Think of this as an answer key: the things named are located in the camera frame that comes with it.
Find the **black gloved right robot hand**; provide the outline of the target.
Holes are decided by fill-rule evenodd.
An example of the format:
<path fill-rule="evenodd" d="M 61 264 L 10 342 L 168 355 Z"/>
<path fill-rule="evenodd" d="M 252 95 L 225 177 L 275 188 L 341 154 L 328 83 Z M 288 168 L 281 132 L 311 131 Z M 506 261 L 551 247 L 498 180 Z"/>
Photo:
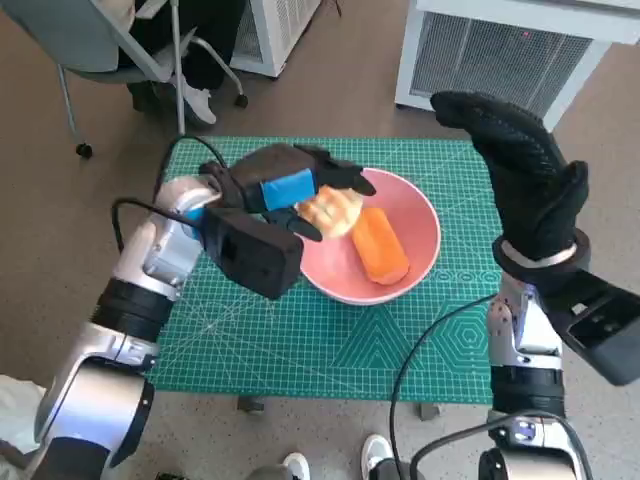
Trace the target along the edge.
<path fill-rule="evenodd" d="M 588 165 L 566 161 L 542 120 L 512 103 L 442 91 L 431 106 L 442 126 L 466 131 L 484 159 L 511 247 L 531 261 L 569 249 L 589 193 Z"/>

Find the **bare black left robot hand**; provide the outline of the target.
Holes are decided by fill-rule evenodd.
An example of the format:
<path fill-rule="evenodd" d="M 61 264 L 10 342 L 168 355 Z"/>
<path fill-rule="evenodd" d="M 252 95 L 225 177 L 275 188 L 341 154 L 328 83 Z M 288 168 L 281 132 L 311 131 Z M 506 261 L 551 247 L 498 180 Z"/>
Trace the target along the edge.
<path fill-rule="evenodd" d="M 363 168 L 334 158 L 318 146 L 271 144 L 230 167 L 213 161 L 199 166 L 198 173 L 222 194 L 222 206 L 261 214 L 271 224 L 319 242 L 321 231 L 295 206 L 311 200 L 324 186 L 351 189 L 363 196 L 376 193 Z"/>

